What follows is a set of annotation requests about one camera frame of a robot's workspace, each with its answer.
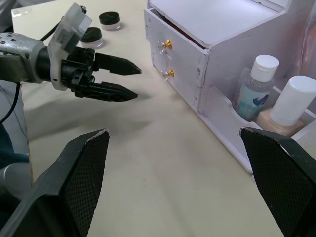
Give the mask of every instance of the black jar lid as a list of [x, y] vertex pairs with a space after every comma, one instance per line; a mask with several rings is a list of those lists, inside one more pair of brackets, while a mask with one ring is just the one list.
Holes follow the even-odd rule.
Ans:
[[102, 38], [101, 30], [97, 27], [89, 27], [80, 41], [83, 43], [92, 43], [100, 38]]
[[113, 25], [120, 21], [119, 14], [114, 11], [104, 12], [99, 18], [102, 25]]

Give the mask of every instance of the white bottle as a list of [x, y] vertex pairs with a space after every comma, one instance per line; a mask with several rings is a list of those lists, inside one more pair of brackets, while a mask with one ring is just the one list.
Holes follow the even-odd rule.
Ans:
[[269, 55], [260, 55], [241, 85], [239, 96], [234, 105], [236, 112], [244, 120], [254, 119], [274, 86], [273, 76], [279, 66], [279, 61]]
[[273, 108], [260, 112], [256, 123], [265, 131], [291, 137], [304, 127], [300, 117], [315, 96], [316, 80], [292, 77]]

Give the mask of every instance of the table surface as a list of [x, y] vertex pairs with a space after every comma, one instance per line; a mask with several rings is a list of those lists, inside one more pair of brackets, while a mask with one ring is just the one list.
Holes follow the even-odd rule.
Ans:
[[[143, 73], [95, 75], [139, 97], [107, 103], [76, 98], [47, 82], [23, 84], [34, 178], [55, 162], [68, 141], [108, 128], [105, 175], [90, 237], [281, 237], [250, 175], [152, 66], [143, 19], [146, 1], [77, 3], [86, 6], [96, 27], [101, 13], [120, 13], [123, 28], [102, 31], [106, 43], [97, 51], [125, 57]], [[16, 9], [14, 29], [40, 39], [71, 4], [63, 0]]]

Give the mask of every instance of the robotic arm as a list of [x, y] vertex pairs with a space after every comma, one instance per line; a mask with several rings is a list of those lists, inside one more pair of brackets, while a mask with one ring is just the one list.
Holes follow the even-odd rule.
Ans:
[[90, 23], [84, 8], [74, 3], [48, 47], [42, 41], [21, 34], [1, 33], [1, 79], [15, 83], [50, 81], [56, 89], [69, 88], [81, 98], [114, 102], [135, 99], [137, 94], [121, 85], [94, 83], [92, 73], [99, 69], [120, 75], [140, 74], [141, 70], [127, 59], [76, 47]]

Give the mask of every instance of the small container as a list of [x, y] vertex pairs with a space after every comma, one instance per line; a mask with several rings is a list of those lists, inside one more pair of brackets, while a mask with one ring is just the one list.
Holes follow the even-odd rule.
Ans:
[[120, 17], [117, 12], [104, 12], [99, 16], [99, 19], [103, 30], [113, 31], [121, 27]]
[[292, 77], [273, 108], [260, 112], [256, 123], [265, 131], [291, 137], [304, 127], [300, 117], [315, 96], [314, 79]]
[[97, 27], [89, 27], [80, 41], [84, 48], [99, 48], [103, 44], [101, 30]]
[[256, 58], [251, 72], [241, 85], [234, 109], [247, 121], [254, 119], [266, 100], [274, 85], [273, 76], [279, 66], [279, 61], [269, 55], [260, 55]]

